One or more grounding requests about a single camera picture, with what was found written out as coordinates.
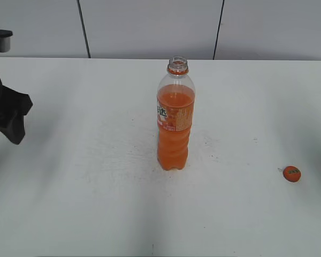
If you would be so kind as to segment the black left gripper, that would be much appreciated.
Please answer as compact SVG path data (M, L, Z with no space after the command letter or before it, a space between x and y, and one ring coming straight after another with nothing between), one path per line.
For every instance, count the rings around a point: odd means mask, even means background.
M15 145L25 136L24 117L32 106L28 94L3 86L0 79L0 131Z

